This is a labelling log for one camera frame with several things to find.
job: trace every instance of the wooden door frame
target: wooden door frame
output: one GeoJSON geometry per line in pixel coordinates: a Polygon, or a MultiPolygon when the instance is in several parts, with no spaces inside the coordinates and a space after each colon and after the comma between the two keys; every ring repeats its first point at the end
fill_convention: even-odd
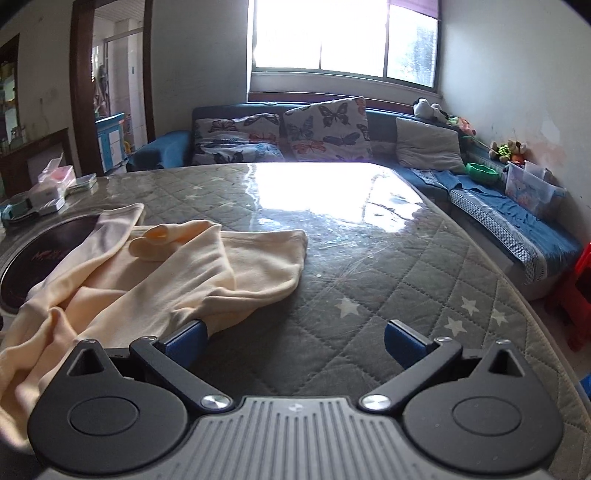
{"type": "MultiPolygon", "coordinates": [[[[70,26],[70,100],[78,161],[83,175],[104,175],[96,136],[90,58],[95,9],[116,0],[75,0],[70,26]]],[[[154,0],[145,0],[144,10],[144,110],[148,142],[155,140],[152,107],[151,33],[154,0]]]]}

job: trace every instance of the window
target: window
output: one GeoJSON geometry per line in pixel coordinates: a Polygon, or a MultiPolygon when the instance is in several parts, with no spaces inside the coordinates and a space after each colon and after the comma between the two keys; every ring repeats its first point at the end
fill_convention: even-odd
{"type": "Polygon", "coordinates": [[[338,72],[432,89],[439,0],[256,0],[254,70],[338,72]]]}

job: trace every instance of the stuffed toy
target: stuffed toy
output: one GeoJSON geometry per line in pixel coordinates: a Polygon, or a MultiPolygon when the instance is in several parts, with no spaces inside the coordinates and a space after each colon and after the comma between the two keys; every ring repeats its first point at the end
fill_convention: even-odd
{"type": "Polygon", "coordinates": [[[434,103],[429,105],[425,98],[419,98],[413,104],[414,116],[423,120],[435,120],[441,123],[447,123],[448,114],[441,109],[441,105],[434,103]]]}
{"type": "Polygon", "coordinates": [[[503,163],[514,163],[516,165],[525,165],[525,153],[527,145],[518,141],[509,140],[506,144],[498,145],[491,143],[488,156],[491,160],[499,160],[503,163]]]}
{"type": "Polygon", "coordinates": [[[470,124],[470,122],[468,120],[466,120],[465,118],[462,118],[461,116],[453,116],[453,117],[450,117],[449,120],[448,120],[448,123],[450,125],[457,126],[466,135],[470,135],[471,137],[475,137],[476,136],[476,130],[474,130],[472,128],[472,126],[471,126],[471,124],[470,124]]]}

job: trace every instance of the green bowl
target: green bowl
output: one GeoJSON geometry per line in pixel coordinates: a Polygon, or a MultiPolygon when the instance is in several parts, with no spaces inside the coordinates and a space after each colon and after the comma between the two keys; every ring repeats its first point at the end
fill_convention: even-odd
{"type": "Polygon", "coordinates": [[[499,180],[499,174],[496,170],[478,163],[466,165],[466,172],[472,180],[483,185],[494,185],[499,180]]]}

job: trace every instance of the white star pattern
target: white star pattern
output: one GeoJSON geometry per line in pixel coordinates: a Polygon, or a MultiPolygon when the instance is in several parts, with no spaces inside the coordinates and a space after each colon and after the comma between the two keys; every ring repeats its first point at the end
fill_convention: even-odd
{"type": "Polygon", "coordinates": [[[468,311],[470,317],[472,316],[472,313],[480,311],[476,308],[476,300],[468,300],[466,297],[462,297],[462,302],[464,302],[462,308],[468,311]]]}
{"type": "Polygon", "coordinates": [[[340,317],[344,318],[349,313],[353,315],[359,315],[357,311],[357,307],[359,307],[359,303],[355,303],[354,301],[350,301],[347,297],[344,297],[343,300],[340,301],[337,305],[335,305],[338,309],[340,309],[340,317]]]}
{"type": "Polygon", "coordinates": [[[445,328],[450,329],[454,337],[457,337],[457,334],[460,332],[467,333],[466,330],[464,330],[464,327],[462,326],[462,321],[454,320],[451,317],[447,317],[447,325],[445,325],[445,328]]]}
{"type": "Polygon", "coordinates": [[[496,324],[500,327],[501,323],[509,323],[505,318],[503,312],[499,312],[497,309],[492,309],[491,319],[496,320],[496,324]]]}

